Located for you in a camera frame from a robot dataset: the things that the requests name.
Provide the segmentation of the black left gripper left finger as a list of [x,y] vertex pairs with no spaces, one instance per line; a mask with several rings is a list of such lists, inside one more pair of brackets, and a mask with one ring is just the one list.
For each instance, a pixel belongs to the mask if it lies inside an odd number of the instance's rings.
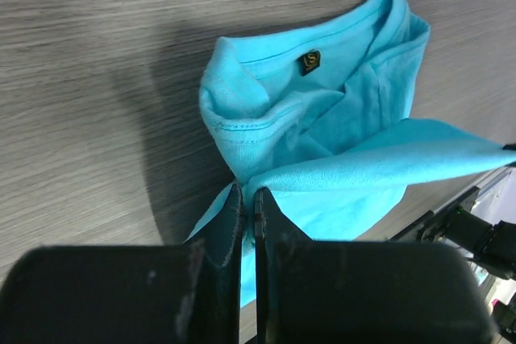
[[1,289],[2,342],[238,342],[241,202],[232,185],[181,245],[28,251]]

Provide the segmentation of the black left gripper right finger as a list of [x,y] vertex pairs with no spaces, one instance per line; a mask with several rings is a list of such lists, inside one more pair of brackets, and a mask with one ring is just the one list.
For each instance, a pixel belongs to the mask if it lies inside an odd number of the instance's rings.
[[463,256],[420,242],[314,241],[254,198],[258,343],[489,343]]

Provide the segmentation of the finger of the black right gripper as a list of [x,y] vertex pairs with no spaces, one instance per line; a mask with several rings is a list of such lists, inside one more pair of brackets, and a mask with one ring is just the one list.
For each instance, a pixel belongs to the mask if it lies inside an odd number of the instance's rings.
[[504,150],[515,151],[515,150],[516,150],[516,143],[506,144],[506,145],[503,147],[503,149],[504,149]]

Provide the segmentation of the cyan t-shirt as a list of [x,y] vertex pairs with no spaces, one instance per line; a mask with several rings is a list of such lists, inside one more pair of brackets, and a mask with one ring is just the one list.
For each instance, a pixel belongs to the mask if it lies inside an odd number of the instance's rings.
[[498,143],[410,117],[430,33],[406,0],[367,0],[316,26],[219,38],[200,114],[245,213],[267,188],[311,238],[353,240],[412,184],[512,164]]

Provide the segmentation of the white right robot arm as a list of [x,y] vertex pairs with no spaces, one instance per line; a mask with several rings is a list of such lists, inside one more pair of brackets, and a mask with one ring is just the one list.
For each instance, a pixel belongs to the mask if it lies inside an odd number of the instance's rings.
[[414,239],[456,248],[467,261],[489,314],[496,343],[515,341],[515,163],[484,178],[414,223]]

